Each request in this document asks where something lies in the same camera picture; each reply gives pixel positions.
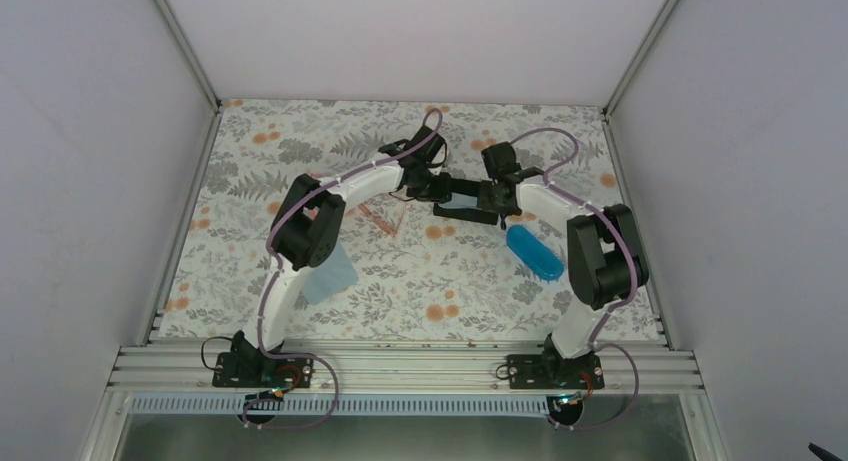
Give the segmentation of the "black glasses pouch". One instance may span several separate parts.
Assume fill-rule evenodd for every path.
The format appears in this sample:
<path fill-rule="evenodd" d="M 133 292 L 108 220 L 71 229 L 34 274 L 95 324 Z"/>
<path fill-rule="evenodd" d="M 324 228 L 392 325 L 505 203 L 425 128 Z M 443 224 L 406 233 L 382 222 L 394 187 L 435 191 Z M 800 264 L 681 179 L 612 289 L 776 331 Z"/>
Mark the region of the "black glasses pouch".
<path fill-rule="evenodd" d="M 433 204 L 434 216 L 491 226 L 498 224 L 499 215 L 496 212 L 484 211 L 477 206 L 482 181 L 454 178 L 446 174 L 444 186 L 450 198 Z"/>

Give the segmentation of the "pink transparent sunglasses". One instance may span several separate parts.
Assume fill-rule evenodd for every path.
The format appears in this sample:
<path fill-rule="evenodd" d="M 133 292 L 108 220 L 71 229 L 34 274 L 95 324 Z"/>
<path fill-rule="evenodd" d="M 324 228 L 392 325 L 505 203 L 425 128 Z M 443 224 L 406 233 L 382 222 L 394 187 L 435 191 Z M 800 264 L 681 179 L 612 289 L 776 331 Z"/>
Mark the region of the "pink transparent sunglasses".
<path fill-rule="evenodd" d="M 395 238 L 398 236 L 400 229 L 408 212 L 408 206 L 401 204 L 400 208 L 394 211 L 389 211 L 390 216 L 381 216 L 376 211 L 373 211 L 368 205 L 360 204 L 359 212 L 372 223 L 374 223 L 385 235 Z"/>

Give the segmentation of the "light blue cleaning cloth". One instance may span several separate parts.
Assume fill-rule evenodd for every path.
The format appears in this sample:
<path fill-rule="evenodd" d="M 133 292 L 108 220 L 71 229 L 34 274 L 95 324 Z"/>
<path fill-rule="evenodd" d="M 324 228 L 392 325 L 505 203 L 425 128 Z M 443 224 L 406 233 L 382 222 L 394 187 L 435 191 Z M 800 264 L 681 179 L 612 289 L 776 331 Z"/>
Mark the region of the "light blue cleaning cloth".
<path fill-rule="evenodd" d="M 476 196 L 452 193 L 449 201 L 437 203 L 436 206 L 445 210 L 476 209 L 477 200 Z"/>

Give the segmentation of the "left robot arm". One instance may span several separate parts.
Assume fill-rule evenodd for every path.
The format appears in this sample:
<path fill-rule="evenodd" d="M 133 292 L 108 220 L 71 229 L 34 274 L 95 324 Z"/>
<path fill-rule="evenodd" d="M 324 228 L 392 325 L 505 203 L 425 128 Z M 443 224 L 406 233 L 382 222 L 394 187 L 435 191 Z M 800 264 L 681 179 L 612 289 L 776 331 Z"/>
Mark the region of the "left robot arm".
<path fill-rule="evenodd" d="M 269 386 L 285 374 L 295 358 L 281 351 L 289 312 L 314 269 L 334 251 L 345 212 L 400 189 L 428 201 L 448 200 L 449 176 L 441 170 L 447 154 L 444 138 L 424 129 L 417 139 L 381 147 L 346 174 L 297 177 L 266 241 L 271 264 L 259 304 L 252 320 L 232 336 L 229 350 L 219 354 L 215 383 Z"/>

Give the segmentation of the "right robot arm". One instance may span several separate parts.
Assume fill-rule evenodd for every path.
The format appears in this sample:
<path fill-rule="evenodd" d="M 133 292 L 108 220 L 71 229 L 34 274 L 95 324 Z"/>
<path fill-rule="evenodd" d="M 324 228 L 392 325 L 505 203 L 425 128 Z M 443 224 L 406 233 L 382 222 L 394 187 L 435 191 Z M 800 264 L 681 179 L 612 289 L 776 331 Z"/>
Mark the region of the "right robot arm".
<path fill-rule="evenodd" d="M 503 217 L 528 210 L 550 224 L 564 223 L 568 281 L 579 302 L 545 339 L 540 364 L 549 385 L 565 388 L 590 367 L 613 312 L 649 279 L 635 217 L 624 204 L 598 208 L 567 192 L 549 169 L 521 167 L 510 143 L 488 147 L 482 157 L 489 180 L 481 184 L 478 208 Z"/>

